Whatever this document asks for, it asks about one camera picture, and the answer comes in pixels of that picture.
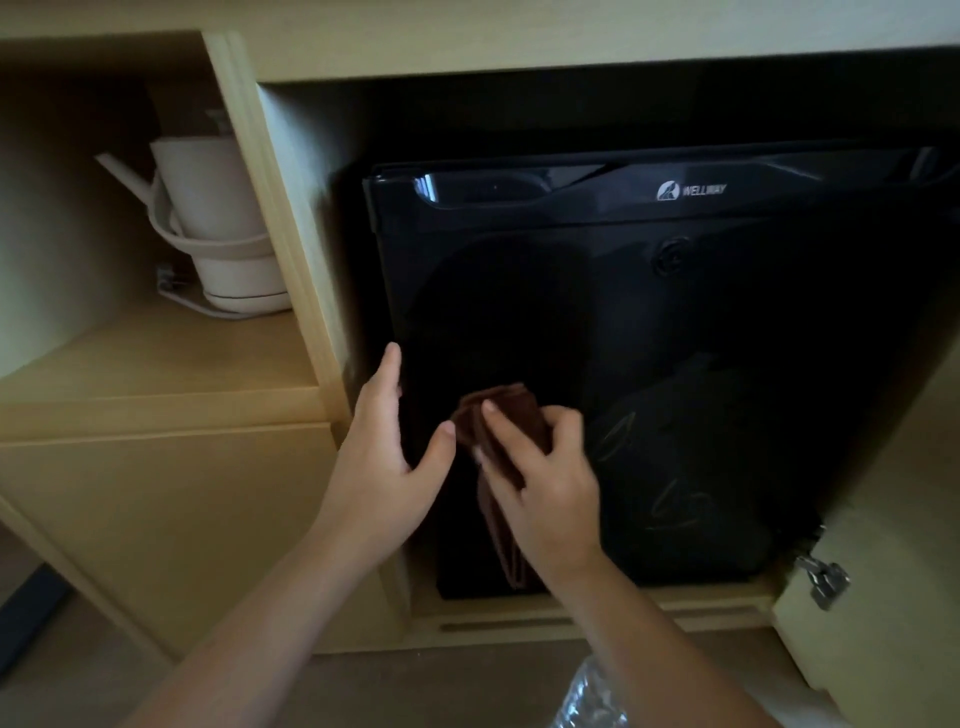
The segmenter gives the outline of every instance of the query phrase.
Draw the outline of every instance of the glossy black surface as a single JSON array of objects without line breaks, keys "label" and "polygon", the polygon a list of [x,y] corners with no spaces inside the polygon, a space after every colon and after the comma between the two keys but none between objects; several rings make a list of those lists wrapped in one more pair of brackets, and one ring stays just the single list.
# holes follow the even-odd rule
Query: glossy black surface
[{"label": "glossy black surface", "polygon": [[[463,394],[523,381],[584,412],[604,547],[637,583],[758,572],[817,521],[956,259],[944,158],[830,142],[375,169],[411,456]],[[475,478],[458,457],[438,499],[448,597],[508,591]]]}]

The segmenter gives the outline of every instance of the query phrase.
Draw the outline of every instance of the cabinet door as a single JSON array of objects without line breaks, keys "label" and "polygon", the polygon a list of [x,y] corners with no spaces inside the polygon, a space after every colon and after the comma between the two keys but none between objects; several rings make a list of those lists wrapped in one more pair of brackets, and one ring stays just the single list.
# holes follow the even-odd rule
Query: cabinet door
[{"label": "cabinet door", "polygon": [[849,589],[828,612],[794,574],[774,614],[811,686],[854,725],[960,716],[960,343],[954,343],[814,549]]},{"label": "cabinet door", "polygon": [[[328,425],[5,445],[0,517],[135,639],[178,658],[303,534],[335,457]],[[400,636],[376,574],[337,623]]]}]

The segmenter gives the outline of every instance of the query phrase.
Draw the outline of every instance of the wellway logo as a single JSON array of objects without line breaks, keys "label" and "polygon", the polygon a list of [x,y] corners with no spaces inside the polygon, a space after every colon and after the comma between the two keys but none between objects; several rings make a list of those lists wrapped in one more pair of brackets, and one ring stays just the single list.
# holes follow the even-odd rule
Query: wellway logo
[{"label": "wellway logo", "polygon": [[657,190],[657,200],[676,200],[680,197],[680,186],[670,180],[670,182],[664,182],[660,185],[660,189]]},{"label": "wellway logo", "polygon": [[705,195],[722,195],[727,189],[725,184],[688,184],[686,187],[680,187],[675,181],[670,180],[660,185],[657,190],[657,202],[669,202],[678,200],[680,197],[704,197]]}]

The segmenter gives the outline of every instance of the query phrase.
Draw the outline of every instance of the hand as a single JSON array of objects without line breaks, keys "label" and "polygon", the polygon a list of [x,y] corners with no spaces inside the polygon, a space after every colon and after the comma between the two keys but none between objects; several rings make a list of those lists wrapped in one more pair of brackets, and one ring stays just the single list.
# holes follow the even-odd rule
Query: hand
[{"label": "hand", "polygon": [[600,547],[600,488],[584,455],[583,418],[575,409],[544,407],[543,417],[553,427],[553,451],[544,455],[493,402],[485,401],[482,411],[526,487],[517,491],[479,449],[474,457],[520,550],[559,596],[571,578],[606,559]]},{"label": "hand", "polygon": [[400,347],[390,344],[357,400],[312,533],[336,543],[366,572],[396,551],[426,516],[457,452],[441,423],[415,470],[400,449]]}]

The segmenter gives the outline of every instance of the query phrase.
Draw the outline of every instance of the door hinge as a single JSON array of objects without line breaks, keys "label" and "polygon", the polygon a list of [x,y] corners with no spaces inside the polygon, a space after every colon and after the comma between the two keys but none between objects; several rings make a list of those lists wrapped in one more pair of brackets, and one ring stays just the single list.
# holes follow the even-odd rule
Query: door hinge
[{"label": "door hinge", "polygon": [[850,576],[839,564],[828,564],[809,554],[801,554],[794,563],[806,571],[813,585],[810,596],[824,611],[850,587]]}]

